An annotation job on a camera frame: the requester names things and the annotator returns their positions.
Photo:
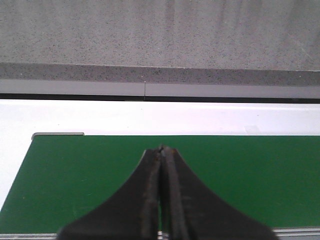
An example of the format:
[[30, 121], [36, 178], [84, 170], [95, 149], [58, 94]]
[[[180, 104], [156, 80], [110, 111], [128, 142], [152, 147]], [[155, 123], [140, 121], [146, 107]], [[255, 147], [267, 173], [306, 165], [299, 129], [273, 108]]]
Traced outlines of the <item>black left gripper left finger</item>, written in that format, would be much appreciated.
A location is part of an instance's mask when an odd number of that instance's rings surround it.
[[156, 240], [161, 157], [147, 149], [134, 172], [107, 201], [63, 227], [58, 240]]

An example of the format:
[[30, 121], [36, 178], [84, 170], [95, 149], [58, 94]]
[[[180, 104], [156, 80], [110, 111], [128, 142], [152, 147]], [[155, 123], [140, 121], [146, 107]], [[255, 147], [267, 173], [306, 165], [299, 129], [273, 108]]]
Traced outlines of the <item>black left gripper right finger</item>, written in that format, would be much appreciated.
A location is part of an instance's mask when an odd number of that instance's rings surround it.
[[162, 229], [171, 240], [275, 240], [266, 225], [211, 191], [175, 148], [161, 150]]

